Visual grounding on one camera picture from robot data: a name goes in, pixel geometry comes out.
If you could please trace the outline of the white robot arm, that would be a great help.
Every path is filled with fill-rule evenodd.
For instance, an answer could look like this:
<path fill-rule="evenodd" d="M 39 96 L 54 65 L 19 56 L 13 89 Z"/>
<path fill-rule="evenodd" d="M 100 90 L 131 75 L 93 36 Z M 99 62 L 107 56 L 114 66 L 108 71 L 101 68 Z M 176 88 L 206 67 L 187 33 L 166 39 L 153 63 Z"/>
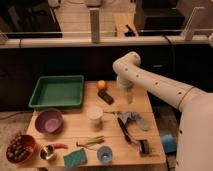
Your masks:
<path fill-rule="evenodd" d="M 175 171 L 213 171 L 213 93 L 140 68 L 129 52 L 112 65 L 117 84 L 143 87 L 181 113 Z"/>

